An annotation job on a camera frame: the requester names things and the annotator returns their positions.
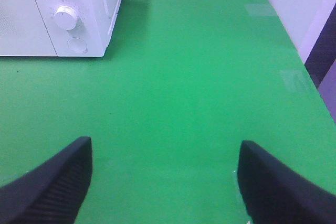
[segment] tape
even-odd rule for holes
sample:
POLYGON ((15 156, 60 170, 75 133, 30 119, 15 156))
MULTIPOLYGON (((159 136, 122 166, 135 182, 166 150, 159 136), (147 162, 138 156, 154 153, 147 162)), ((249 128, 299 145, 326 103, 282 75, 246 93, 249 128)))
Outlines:
POLYGON ((270 4, 246 4, 244 5, 251 17, 276 17, 277 13, 270 4))
POLYGON ((302 70, 281 70, 280 75, 290 92, 310 93, 314 90, 312 80, 302 70))

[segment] green table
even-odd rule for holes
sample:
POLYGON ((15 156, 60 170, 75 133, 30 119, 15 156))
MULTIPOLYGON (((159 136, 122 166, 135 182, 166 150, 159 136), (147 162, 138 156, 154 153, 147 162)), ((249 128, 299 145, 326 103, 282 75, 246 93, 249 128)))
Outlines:
POLYGON ((92 137, 76 223, 246 223, 245 139, 336 193, 334 122, 267 0, 123 0, 103 58, 1 58, 0 104, 0 185, 92 137))

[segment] white wall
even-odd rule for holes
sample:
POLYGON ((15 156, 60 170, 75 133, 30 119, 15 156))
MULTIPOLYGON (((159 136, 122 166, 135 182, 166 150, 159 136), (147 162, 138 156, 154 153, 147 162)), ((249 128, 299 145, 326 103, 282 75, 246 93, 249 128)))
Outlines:
POLYGON ((305 62, 336 0, 269 0, 305 62))

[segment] white dial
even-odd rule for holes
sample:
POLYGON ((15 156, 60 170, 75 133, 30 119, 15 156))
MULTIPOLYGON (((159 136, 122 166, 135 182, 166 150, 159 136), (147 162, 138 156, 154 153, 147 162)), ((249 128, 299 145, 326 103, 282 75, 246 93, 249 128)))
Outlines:
POLYGON ((81 19, 75 9, 69 6, 61 6, 54 15, 55 23, 64 30, 73 30, 81 22, 81 19))

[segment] round button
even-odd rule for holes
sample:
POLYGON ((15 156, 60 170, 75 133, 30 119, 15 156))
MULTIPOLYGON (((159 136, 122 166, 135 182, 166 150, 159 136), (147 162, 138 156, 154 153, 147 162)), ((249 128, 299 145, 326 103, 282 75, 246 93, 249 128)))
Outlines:
POLYGON ((64 30, 73 30, 80 23, 80 17, 73 8, 61 6, 54 15, 54 21, 64 30))
POLYGON ((71 38, 68 40, 68 47, 77 53, 87 52, 88 46, 86 42, 80 38, 71 38))

